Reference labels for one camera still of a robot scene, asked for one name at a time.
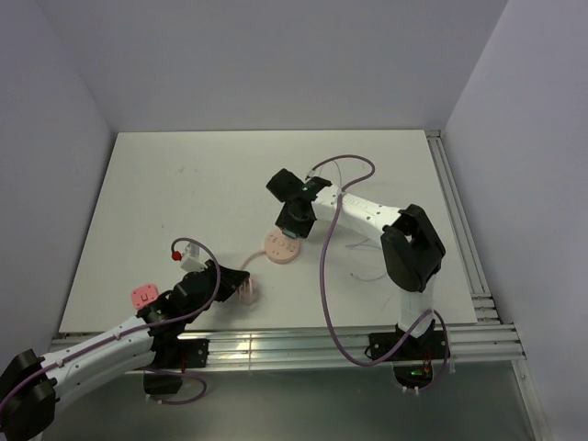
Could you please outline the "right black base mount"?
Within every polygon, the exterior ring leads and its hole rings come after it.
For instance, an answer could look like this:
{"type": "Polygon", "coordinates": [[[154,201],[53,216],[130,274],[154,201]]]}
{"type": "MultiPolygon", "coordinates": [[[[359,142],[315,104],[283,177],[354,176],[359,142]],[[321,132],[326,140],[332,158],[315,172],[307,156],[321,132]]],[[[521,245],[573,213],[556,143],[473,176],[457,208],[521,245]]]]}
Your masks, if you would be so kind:
{"type": "MultiPolygon", "coordinates": [[[[430,387],[435,374],[441,374],[449,364],[450,349],[446,333],[436,331],[432,323],[420,337],[408,336],[400,348],[390,355],[387,363],[393,367],[394,378],[403,389],[414,393],[430,387]]],[[[368,335],[368,346],[364,355],[376,360],[388,353],[404,336],[396,327],[393,332],[372,333],[368,335]]]]}

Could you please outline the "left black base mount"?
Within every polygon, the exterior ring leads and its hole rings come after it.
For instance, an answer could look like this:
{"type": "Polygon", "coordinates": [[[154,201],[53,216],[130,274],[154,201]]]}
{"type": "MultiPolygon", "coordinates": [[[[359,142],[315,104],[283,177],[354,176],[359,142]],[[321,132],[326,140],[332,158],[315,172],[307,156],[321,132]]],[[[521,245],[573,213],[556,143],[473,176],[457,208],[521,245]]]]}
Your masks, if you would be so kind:
{"type": "MultiPolygon", "coordinates": [[[[151,368],[187,373],[193,368],[204,368],[208,354],[208,339],[179,339],[161,355],[156,355],[151,368]]],[[[180,377],[147,371],[143,374],[142,385],[146,394],[168,399],[180,391],[183,383],[184,380],[180,377]]]]}

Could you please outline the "pink plug adapter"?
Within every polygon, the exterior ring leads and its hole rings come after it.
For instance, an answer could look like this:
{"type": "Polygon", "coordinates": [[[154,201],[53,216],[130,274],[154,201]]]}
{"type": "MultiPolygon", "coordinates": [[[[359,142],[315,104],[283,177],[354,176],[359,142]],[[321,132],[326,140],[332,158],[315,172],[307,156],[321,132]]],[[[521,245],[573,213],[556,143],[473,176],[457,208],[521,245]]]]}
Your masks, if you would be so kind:
{"type": "Polygon", "coordinates": [[[159,297],[159,291],[154,284],[146,284],[135,288],[131,292],[130,297],[132,306],[136,311],[139,311],[140,309],[156,301],[159,297]]]}

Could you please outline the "teal plug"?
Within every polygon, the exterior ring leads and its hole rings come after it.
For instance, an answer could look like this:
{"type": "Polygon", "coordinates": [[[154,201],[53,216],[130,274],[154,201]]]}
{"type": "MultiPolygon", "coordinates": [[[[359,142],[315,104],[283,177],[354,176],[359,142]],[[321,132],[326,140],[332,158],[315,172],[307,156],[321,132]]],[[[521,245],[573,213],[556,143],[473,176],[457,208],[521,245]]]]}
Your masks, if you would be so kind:
{"type": "Polygon", "coordinates": [[[292,231],[292,230],[290,230],[290,229],[288,229],[288,228],[283,228],[283,229],[282,229],[282,232],[283,232],[283,233],[284,233],[286,236],[288,236],[288,237],[290,237],[290,238],[293,238],[293,239],[297,239],[297,238],[299,237],[299,235],[298,235],[298,233],[297,233],[296,231],[292,231]]]}

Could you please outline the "aluminium front rail frame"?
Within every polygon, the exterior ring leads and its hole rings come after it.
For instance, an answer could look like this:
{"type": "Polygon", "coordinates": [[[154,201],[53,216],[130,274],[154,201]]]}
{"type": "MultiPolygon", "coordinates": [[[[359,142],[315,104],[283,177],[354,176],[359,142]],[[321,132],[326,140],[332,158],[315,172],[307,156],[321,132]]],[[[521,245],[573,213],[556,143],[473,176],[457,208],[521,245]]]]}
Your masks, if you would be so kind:
{"type": "Polygon", "coordinates": [[[210,336],[207,395],[161,406],[129,374],[58,416],[47,440],[530,440],[512,327],[454,328],[454,367],[417,395],[348,363],[323,330],[210,336]]]}

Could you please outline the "pink round power strip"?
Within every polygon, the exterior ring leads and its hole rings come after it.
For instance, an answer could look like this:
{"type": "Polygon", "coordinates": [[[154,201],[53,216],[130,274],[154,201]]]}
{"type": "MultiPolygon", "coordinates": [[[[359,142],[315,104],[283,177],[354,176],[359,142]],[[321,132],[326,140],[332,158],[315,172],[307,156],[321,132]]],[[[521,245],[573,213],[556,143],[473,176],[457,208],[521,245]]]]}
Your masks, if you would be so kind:
{"type": "Polygon", "coordinates": [[[300,240],[284,234],[279,228],[273,229],[264,239],[266,257],[278,265],[293,262],[300,254],[300,240]]]}

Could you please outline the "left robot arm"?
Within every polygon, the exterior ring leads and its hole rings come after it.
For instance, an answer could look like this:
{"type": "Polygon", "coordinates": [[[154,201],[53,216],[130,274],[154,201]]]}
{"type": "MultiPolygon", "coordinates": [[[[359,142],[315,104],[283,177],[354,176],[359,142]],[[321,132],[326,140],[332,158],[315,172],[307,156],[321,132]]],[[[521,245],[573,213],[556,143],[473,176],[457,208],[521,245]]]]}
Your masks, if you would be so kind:
{"type": "Polygon", "coordinates": [[[15,356],[1,375],[2,434],[30,440],[59,409],[112,379],[135,369],[173,366],[186,326],[249,281],[249,272],[209,260],[112,330],[58,352],[15,356]]]}

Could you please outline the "aluminium right side rail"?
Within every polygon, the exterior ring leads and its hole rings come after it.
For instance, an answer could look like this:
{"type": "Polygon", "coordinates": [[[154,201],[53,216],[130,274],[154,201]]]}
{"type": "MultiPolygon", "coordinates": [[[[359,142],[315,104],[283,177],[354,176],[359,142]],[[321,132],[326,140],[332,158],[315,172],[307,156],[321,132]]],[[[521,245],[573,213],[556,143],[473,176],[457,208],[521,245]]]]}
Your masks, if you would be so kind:
{"type": "Polygon", "coordinates": [[[458,193],[457,184],[449,166],[441,131],[427,130],[425,138],[432,154],[451,225],[458,243],[459,255],[465,268],[478,324],[501,323],[458,193]]]}

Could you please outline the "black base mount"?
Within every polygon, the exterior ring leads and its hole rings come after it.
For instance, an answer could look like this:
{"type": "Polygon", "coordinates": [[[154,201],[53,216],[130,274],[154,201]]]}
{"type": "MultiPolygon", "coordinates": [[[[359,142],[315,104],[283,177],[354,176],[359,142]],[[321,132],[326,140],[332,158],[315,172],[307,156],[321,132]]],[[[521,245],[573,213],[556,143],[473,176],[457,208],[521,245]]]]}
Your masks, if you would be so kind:
{"type": "MultiPolygon", "coordinates": [[[[156,355],[151,368],[187,373],[193,368],[204,368],[208,354],[208,339],[179,339],[161,355],[156,355]]],[[[168,399],[180,391],[183,383],[184,380],[180,377],[147,371],[143,374],[142,385],[146,394],[168,399]]]]}
{"type": "MultiPolygon", "coordinates": [[[[390,355],[387,363],[393,367],[394,378],[403,389],[414,393],[430,387],[435,374],[441,374],[449,364],[450,349],[446,333],[436,331],[432,323],[420,337],[408,336],[400,348],[390,355]]],[[[368,335],[368,346],[364,355],[376,360],[388,353],[404,336],[396,327],[393,332],[372,333],[368,335]]]]}

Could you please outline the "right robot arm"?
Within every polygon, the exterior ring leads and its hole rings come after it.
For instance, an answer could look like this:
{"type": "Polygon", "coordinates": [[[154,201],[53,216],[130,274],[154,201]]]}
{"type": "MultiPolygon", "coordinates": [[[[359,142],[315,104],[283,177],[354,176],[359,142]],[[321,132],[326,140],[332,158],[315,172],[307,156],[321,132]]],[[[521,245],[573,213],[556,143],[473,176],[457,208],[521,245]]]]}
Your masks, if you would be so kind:
{"type": "Polygon", "coordinates": [[[440,271],[446,248],[421,207],[389,207],[348,192],[364,179],[337,187],[323,177],[310,175],[301,180],[282,169],[271,177],[266,188],[283,204],[276,226],[288,237],[305,239],[315,221],[330,223],[319,263],[322,309],[329,327],[333,324],[326,296],[325,263],[335,228],[343,226],[380,244],[386,274],[401,290],[398,347],[403,355],[416,358],[430,344],[428,335],[435,318],[433,291],[427,285],[440,271]]]}

